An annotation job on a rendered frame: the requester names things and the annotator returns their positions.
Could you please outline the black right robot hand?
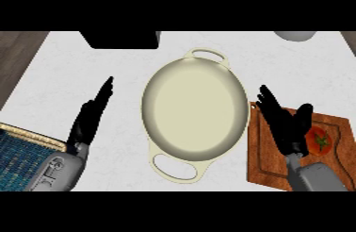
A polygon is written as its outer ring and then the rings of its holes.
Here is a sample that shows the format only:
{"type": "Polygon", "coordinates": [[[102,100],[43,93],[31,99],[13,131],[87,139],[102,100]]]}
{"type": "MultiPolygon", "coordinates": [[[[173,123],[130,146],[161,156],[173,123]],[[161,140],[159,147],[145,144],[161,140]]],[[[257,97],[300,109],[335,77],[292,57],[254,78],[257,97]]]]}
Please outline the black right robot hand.
{"type": "Polygon", "coordinates": [[[306,157],[309,149],[304,136],[312,128],[313,106],[309,103],[303,104],[297,113],[291,114],[279,105],[266,85],[260,86],[257,98],[255,105],[270,127],[279,153],[283,156],[301,154],[306,157]]]}

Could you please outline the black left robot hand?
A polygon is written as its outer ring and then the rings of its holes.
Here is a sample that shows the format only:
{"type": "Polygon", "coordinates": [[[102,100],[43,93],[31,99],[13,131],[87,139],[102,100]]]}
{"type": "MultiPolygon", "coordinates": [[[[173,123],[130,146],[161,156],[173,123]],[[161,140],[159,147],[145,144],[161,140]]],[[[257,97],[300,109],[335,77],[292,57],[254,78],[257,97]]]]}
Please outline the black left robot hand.
{"type": "Polygon", "coordinates": [[[69,145],[66,153],[74,156],[80,153],[80,145],[88,145],[93,142],[106,103],[112,95],[112,80],[114,77],[111,76],[94,99],[88,100],[81,106],[66,139],[69,145]]]}

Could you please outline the red tomato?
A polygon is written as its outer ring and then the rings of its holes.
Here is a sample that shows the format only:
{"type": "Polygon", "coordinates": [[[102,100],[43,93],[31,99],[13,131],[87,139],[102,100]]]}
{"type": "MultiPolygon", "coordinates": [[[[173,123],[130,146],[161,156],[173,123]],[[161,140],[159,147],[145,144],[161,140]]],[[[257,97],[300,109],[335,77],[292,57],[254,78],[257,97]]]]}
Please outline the red tomato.
{"type": "Polygon", "coordinates": [[[328,132],[317,126],[313,126],[304,136],[309,153],[313,156],[323,156],[332,149],[332,140],[328,132]]]}

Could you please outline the brown wooden cutting board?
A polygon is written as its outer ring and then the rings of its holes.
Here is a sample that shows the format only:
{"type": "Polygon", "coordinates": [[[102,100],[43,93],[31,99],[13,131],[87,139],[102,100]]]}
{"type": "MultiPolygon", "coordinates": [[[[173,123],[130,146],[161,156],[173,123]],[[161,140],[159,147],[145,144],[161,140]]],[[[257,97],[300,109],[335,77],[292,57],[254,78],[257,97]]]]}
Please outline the brown wooden cutting board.
{"type": "MultiPolygon", "coordinates": [[[[356,191],[356,140],[347,118],[314,113],[312,127],[320,127],[332,140],[332,149],[320,157],[312,154],[300,160],[306,166],[322,162],[334,170],[345,188],[356,191]]],[[[248,182],[289,191],[285,157],[278,151],[273,135],[260,108],[249,103],[248,182]]]]}

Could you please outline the cream oval pot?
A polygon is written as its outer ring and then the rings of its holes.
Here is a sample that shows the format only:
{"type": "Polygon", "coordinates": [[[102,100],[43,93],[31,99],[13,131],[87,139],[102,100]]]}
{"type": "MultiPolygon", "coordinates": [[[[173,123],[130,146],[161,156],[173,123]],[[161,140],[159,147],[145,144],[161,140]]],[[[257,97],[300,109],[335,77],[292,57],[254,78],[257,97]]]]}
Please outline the cream oval pot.
{"type": "Polygon", "coordinates": [[[196,52],[221,54],[196,47],[167,63],[148,82],[140,106],[149,158],[164,155],[195,169],[190,178],[153,170],[180,184],[201,180],[210,164],[244,137],[249,124],[248,94],[227,58],[215,61],[198,57],[196,52]]]}

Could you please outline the black appliance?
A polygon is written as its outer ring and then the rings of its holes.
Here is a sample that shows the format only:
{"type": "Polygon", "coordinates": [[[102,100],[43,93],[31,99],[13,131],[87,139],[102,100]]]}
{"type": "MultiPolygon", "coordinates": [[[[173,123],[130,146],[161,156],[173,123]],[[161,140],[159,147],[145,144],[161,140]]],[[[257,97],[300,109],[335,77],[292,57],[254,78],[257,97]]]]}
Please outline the black appliance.
{"type": "Polygon", "coordinates": [[[93,49],[156,49],[159,31],[83,31],[93,49]]]}

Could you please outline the grey round bowl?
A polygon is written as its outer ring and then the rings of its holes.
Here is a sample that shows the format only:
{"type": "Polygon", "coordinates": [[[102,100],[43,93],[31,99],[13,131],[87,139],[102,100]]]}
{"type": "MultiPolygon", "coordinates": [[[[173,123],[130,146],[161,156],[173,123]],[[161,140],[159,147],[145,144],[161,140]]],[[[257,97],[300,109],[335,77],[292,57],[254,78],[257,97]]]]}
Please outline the grey round bowl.
{"type": "Polygon", "coordinates": [[[275,34],[285,41],[307,41],[316,35],[316,31],[275,31],[275,34]]]}

